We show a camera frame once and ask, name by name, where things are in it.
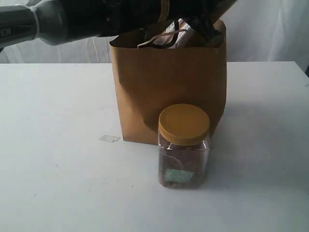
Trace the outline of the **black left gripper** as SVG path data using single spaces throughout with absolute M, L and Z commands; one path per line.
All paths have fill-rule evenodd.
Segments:
M 234 0 L 168 0 L 166 19 L 174 20 L 175 33 L 179 33 L 179 19 L 183 19 L 207 42 L 221 39 L 222 34 L 213 24 L 235 3 Z

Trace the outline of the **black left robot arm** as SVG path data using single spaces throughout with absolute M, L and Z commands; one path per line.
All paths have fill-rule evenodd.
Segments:
M 30 0 L 0 9 L 1 47 L 41 39 L 50 45 L 111 37 L 183 19 L 205 37 L 231 0 Z

